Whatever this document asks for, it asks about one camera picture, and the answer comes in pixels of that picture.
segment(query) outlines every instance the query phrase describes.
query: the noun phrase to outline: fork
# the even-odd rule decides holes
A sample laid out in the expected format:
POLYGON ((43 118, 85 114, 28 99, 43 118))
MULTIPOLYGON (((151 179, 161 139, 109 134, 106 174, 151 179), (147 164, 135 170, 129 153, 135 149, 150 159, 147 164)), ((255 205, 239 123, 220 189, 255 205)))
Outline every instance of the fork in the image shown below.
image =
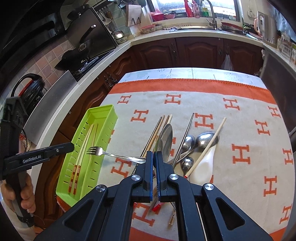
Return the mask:
POLYGON ((103 148, 102 147, 99 147, 99 146, 90 147, 87 150, 87 154, 89 154, 89 155, 95 155, 95 156, 108 155, 108 156, 113 156, 113 157, 116 157, 116 158, 120 158, 120 159, 127 160, 127 161, 132 161, 132 162, 139 163, 139 164, 142 164, 142 163, 145 163, 146 162, 146 158, 145 157, 117 156, 117 155, 113 155, 113 154, 110 154, 108 152, 105 152, 103 150, 103 148))

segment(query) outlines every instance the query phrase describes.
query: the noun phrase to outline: silver screw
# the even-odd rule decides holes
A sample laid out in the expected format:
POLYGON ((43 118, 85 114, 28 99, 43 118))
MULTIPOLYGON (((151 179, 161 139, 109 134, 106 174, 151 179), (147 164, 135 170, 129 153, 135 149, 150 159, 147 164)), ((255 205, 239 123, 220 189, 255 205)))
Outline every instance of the silver screw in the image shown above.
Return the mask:
POLYGON ((141 179, 141 177, 139 175, 132 175, 131 179, 134 180, 134 181, 138 181, 138 180, 141 179))
POLYGON ((106 187, 104 185, 100 184, 100 185, 96 186, 96 190, 98 192, 103 192, 103 191, 105 191, 105 189, 106 189, 106 187))
POLYGON ((179 176, 177 174, 173 173, 169 176, 169 178, 172 180, 177 180, 179 178, 179 176))
POLYGON ((205 184, 205 189, 207 189, 207 190, 211 191, 211 190, 213 190, 213 189, 214 189, 214 185, 213 185, 213 184, 211 184, 211 183, 207 183, 207 184, 205 184))

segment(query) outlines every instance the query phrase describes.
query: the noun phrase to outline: human hand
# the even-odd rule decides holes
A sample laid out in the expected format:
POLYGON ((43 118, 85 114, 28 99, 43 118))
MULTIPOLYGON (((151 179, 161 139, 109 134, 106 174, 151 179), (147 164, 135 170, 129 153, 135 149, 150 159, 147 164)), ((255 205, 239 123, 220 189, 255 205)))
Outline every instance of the human hand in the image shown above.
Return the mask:
MULTIPOLYGON (((32 180, 29 174, 26 174, 26 186, 22 189, 20 196, 22 198, 21 206, 23 209, 26 209, 28 213, 33 213, 36 210, 36 204, 35 204, 35 196, 33 193, 33 185, 32 180)), ((12 200, 15 199, 15 192, 11 188, 10 185, 6 184, 6 182, 3 182, 1 185, 1 193, 3 196, 3 200, 5 201, 6 205, 14 211, 12 200)))

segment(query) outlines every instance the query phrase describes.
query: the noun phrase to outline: cutting board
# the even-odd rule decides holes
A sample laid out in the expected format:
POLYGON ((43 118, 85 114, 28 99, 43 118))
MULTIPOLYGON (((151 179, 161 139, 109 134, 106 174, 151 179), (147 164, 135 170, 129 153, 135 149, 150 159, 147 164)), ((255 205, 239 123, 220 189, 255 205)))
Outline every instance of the cutting board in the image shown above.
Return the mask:
POLYGON ((139 24, 142 14, 142 8, 140 5, 127 5, 126 6, 126 26, 130 27, 135 24, 139 24))

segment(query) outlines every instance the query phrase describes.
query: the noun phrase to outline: brown wooden cabinet door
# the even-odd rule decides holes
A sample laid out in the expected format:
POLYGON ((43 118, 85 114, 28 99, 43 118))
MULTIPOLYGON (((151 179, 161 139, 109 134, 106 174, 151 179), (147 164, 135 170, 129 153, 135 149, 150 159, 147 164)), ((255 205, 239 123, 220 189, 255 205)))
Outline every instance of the brown wooden cabinet door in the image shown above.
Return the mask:
MULTIPOLYGON (((66 142, 70 142, 70 140, 57 131, 50 145, 66 142)), ((63 154, 51 158, 42 164, 35 190, 36 211, 34 219, 39 227, 48 227, 64 213, 57 204, 56 188, 65 156, 66 154, 63 154)))
POLYGON ((61 123, 59 131, 68 139, 72 140, 85 112, 89 108, 100 106, 109 93, 109 89, 105 86, 104 75, 102 72, 87 87, 61 123))
POLYGON ((138 63, 134 52, 129 49, 114 60, 106 69, 108 80, 112 84, 116 84, 126 74, 138 71, 138 63))
POLYGON ((254 74, 263 66, 263 59, 261 54, 261 47, 235 41, 224 40, 224 55, 229 53, 234 71, 254 74))
POLYGON ((133 46, 141 70, 178 67, 175 39, 162 39, 133 46))
POLYGON ((223 63, 223 39, 176 38, 180 67, 219 69, 223 63))

